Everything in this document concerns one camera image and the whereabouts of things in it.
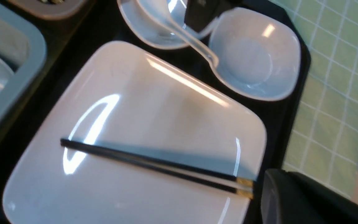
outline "gray plastic bin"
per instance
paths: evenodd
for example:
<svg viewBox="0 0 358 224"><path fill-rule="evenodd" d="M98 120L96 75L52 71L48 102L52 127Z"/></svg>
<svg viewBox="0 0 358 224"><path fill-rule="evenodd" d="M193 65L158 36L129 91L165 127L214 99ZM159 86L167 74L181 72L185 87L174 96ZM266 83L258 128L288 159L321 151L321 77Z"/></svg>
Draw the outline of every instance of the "gray plastic bin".
<svg viewBox="0 0 358 224"><path fill-rule="evenodd" d="M65 0L52 5L39 0L7 0L37 18L35 22L59 33L69 33L89 11L95 0Z"/></svg>
<svg viewBox="0 0 358 224"><path fill-rule="evenodd" d="M40 79L45 57L40 31L0 4L0 58L15 72L0 92L0 140L21 111L24 98L28 99L32 84Z"/></svg>

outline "sauce dish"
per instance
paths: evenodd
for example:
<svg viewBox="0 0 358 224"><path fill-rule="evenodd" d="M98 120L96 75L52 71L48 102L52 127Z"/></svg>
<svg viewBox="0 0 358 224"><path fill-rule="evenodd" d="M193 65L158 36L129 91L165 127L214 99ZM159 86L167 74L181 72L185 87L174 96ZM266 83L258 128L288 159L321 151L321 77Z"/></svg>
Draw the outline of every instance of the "sauce dish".
<svg viewBox="0 0 358 224"><path fill-rule="evenodd" d="M277 20L240 7L227 11L211 34L209 48L220 59L216 77L241 95L276 101L294 90L300 43Z"/></svg>

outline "spoon handle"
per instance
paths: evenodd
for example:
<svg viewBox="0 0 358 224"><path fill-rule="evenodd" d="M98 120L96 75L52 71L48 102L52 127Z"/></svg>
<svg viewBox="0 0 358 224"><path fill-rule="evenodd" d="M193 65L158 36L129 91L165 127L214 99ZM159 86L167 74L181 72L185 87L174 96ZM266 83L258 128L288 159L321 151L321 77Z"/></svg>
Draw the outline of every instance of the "spoon handle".
<svg viewBox="0 0 358 224"><path fill-rule="evenodd" d="M209 49L203 42L199 39L193 37L189 32L184 30L182 27L179 26L175 21L172 19L169 20L170 26L166 27L168 30L176 34L180 37L183 41L188 43L193 49L195 49L200 55L202 55L205 60L210 64L212 68L217 68L219 64L219 58L217 55Z"/></svg>
<svg viewBox="0 0 358 224"><path fill-rule="evenodd" d="M166 5L166 0L137 0L137 2L151 20L174 33L183 41L188 43L191 47L193 47L206 59L213 70L218 67L219 58L217 55L172 19L168 5Z"/></svg>

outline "chopsticks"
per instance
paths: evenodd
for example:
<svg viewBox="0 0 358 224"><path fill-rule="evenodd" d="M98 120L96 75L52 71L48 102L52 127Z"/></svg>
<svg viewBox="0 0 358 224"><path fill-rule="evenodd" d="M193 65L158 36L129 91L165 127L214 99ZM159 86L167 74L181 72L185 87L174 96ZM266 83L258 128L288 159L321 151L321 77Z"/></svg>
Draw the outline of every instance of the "chopsticks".
<svg viewBox="0 0 358 224"><path fill-rule="evenodd" d="M174 176L184 180L192 181L205 186L224 190L243 197L253 199L253 181L245 178L235 177L224 173L214 172L211 170L201 169L197 167L187 166L184 164L174 163L162 159L156 159L148 156L141 156L134 153L123 152L103 146L89 145L82 142L72 141L62 138L61 146L75 149L84 153L95 156L101 156L108 159L129 163L138 167L153 170L166 175ZM197 176L205 176L205 178L196 177L188 174L189 171Z"/></svg>

